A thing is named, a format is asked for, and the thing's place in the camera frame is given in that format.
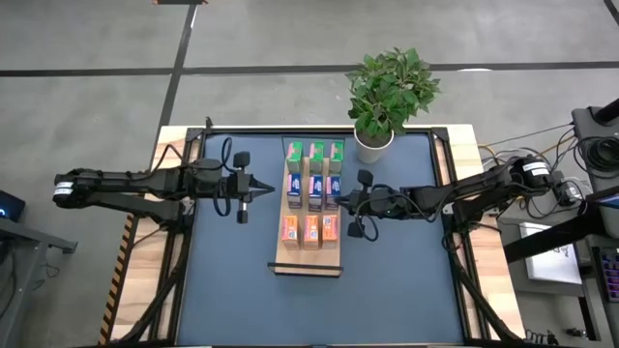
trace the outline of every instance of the white pot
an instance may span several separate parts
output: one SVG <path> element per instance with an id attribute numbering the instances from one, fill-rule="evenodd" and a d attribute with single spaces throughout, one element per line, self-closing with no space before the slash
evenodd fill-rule
<path id="1" fill-rule="evenodd" d="M 383 152 L 387 149 L 387 147 L 394 141 L 394 131 L 391 131 L 391 139 L 389 142 L 381 146 L 379 148 L 372 148 L 370 146 L 364 145 L 359 138 L 357 137 L 357 130 L 355 129 L 355 140 L 357 140 L 357 159 L 359 159 L 363 163 L 374 163 L 382 156 Z"/>

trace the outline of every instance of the wooden table frame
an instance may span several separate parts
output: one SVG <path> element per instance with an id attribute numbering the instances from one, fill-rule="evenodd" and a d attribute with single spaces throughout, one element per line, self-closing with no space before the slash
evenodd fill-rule
<path id="1" fill-rule="evenodd" d="M 195 159 L 203 150 L 203 137 L 200 136 L 203 127 L 168 126 L 162 127 L 157 142 L 153 163 L 157 163 L 166 145 L 172 144 L 184 156 Z M 213 127 L 214 132 L 283 132 L 302 131 L 350 131 L 352 126 L 226 126 Z M 437 180 L 447 184 L 456 179 L 461 180 L 483 171 L 477 141 L 470 125 L 437 125 L 437 126 L 407 126 L 412 132 L 428 131 L 433 136 L 435 149 L 433 155 L 437 159 Z M 168 152 L 162 160 L 161 168 L 173 167 L 180 160 Z M 126 334 L 142 315 L 144 309 L 155 297 L 162 280 L 174 265 L 183 235 L 157 233 L 133 249 L 133 242 L 157 229 L 157 224 L 148 218 L 139 220 L 128 215 L 125 232 L 120 244 L 110 291 L 105 304 L 101 336 L 99 344 L 106 344 Z M 485 217 L 484 224 L 496 226 L 496 220 Z M 472 231 L 470 237 L 462 241 L 464 247 L 458 251 L 459 260 L 467 269 L 473 281 L 481 288 L 487 301 L 499 317 L 515 334 L 524 337 L 524 329 L 519 315 L 516 295 L 509 275 L 509 269 L 501 239 L 496 231 L 480 228 Z M 142 340 L 156 341 L 158 339 L 169 344 L 174 342 L 178 329 L 180 312 L 180 293 L 172 290 L 162 307 L 160 315 L 144 334 Z M 496 333 L 490 329 L 481 318 L 481 312 L 476 308 L 472 298 L 455 280 L 455 290 L 459 303 L 460 323 L 464 337 L 497 339 Z"/>

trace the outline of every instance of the green plant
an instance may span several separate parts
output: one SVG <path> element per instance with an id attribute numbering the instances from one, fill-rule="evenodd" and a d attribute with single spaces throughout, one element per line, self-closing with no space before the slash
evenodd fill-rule
<path id="1" fill-rule="evenodd" d="M 354 96 L 348 116 L 357 120 L 358 136 L 378 146 L 391 139 L 391 131 L 403 133 L 404 122 L 419 109 L 429 112 L 427 106 L 440 93 L 440 80 L 430 80 L 429 64 L 419 59 L 415 48 L 394 48 L 376 58 L 366 55 L 364 64 L 346 76 Z"/>

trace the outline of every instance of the concrete floor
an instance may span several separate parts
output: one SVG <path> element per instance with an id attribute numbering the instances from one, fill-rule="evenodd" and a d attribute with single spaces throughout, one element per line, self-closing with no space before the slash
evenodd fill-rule
<path id="1" fill-rule="evenodd" d="M 3 0 L 0 71 L 170 68 L 187 9 Z M 212 0 L 199 7 L 185 66 L 351 64 L 394 45 L 416 46 L 430 63 L 619 61 L 617 43 L 619 26 L 602 0 Z M 436 75 L 444 93 L 412 122 L 473 124 L 480 143 L 568 123 L 573 108 L 616 99 L 619 85 L 617 70 Z M 23 347 L 96 342 L 124 214 L 57 209 L 53 177 L 74 167 L 145 168 L 168 82 L 0 78 L 1 189 L 27 201 L 27 225 L 79 240 L 73 256 L 49 254 L 62 273 L 35 292 Z M 337 73 L 184 76 L 170 124 L 202 124 L 207 115 L 221 125 L 347 124 L 347 87 Z M 563 131 L 497 149 L 542 150 Z M 569 159 L 561 168 L 584 178 Z M 536 332 L 581 323 L 574 299 L 518 294 L 518 303 Z"/>

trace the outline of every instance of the green box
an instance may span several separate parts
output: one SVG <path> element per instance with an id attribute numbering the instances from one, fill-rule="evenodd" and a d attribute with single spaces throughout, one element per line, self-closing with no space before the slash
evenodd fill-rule
<path id="1" fill-rule="evenodd" d="M 341 166 L 344 163 L 344 142 L 334 141 L 331 144 L 331 157 L 329 160 L 329 172 L 341 173 Z"/>
<path id="2" fill-rule="evenodd" d="M 325 143 L 312 142 L 309 147 L 309 172 L 322 174 L 322 162 L 325 154 Z"/>
<path id="3" fill-rule="evenodd" d="M 293 141 L 288 145 L 286 165 L 288 172 L 301 173 L 303 169 L 303 143 L 301 141 Z"/>

